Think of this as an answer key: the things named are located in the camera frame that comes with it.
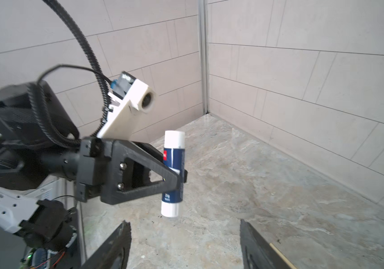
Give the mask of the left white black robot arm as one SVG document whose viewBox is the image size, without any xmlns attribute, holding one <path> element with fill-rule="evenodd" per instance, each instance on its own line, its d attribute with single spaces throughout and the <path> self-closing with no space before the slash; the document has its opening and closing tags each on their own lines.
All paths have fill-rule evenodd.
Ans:
<svg viewBox="0 0 384 269">
<path fill-rule="evenodd" d="M 132 126 L 156 99 L 147 84 L 114 80 L 110 97 L 116 105 L 107 123 L 95 137 L 83 138 L 71 148 L 54 144 L 37 125 L 28 97 L 32 88 L 33 84 L 22 84 L 0 90 L 1 188 L 26 191 L 56 176 L 76 183 L 78 201 L 100 197 L 109 205 L 183 191 L 183 150 L 169 155 L 129 139 Z"/>
</svg>

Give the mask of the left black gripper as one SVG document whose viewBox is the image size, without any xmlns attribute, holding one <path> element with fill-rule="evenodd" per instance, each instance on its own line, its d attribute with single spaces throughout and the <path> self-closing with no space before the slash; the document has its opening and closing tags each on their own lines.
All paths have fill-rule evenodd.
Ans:
<svg viewBox="0 0 384 269">
<path fill-rule="evenodd" d="M 163 180 L 169 168 L 179 170 L 187 182 L 185 152 L 169 148 L 161 152 L 144 142 L 87 137 L 79 151 L 76 198 L 86 202 L 99 197 L 105 204 L 117 205 L 171 191 L 175 182 Z"/>
</svg>

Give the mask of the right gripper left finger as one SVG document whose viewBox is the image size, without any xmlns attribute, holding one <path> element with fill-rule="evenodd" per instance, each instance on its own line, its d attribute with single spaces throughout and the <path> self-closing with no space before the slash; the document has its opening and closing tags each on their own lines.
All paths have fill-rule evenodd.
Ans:
<svg viewBox="0 0 384 269">
<path fill-rule="evenodd" d="M 80 268 L 126 269 L 131 241 L 131 224 L 123 221 Z"/>
</svg>

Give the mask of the yellow paper envelope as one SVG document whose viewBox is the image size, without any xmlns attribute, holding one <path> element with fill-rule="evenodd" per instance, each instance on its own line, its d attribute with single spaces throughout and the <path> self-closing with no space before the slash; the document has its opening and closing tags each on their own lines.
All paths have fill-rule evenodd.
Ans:
<svg viewBox="0 0 384 269">
<path fill-rule="evenodd" d="M 292 262 L 290 262 L 286 256 L 283 255 L 283 253 L 273 244 L 269 244 L 271 248 L 279 255 L 279 257 L 284 261 L 284 263 L 290 268 L 290 269 L 297 269 Z"/>
</svg>

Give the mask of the blue white glue stick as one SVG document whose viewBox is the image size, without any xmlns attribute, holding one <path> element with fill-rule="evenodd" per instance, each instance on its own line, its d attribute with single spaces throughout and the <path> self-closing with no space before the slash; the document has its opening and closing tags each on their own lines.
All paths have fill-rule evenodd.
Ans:
<svg viewBox="0 0 384 269">
<path fill-rule="evenodd" d="M 164 148 L 185 149 L 185 132 L 183 131 L 165 131 Z M 175 182 L 175 189 L 162 194 L 161 214 L 164 217 L 178 217 L 180 205 L 184 196 L 184 181 L 179 170 L 169 168 L 170 172 L 163 180 L 172 180 Z"/>
</svg>

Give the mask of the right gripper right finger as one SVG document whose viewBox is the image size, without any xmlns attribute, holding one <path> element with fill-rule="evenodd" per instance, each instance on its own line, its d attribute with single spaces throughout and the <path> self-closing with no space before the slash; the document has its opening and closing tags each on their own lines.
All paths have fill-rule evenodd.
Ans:
<svg viewBox="0 0 384 269">
<path fill-rule="evenodd" d="M 240 223 L 240 244 L 245 269 L 291 268 L 260 233 L 244 219 L 241 219 Z"/>
</svg>

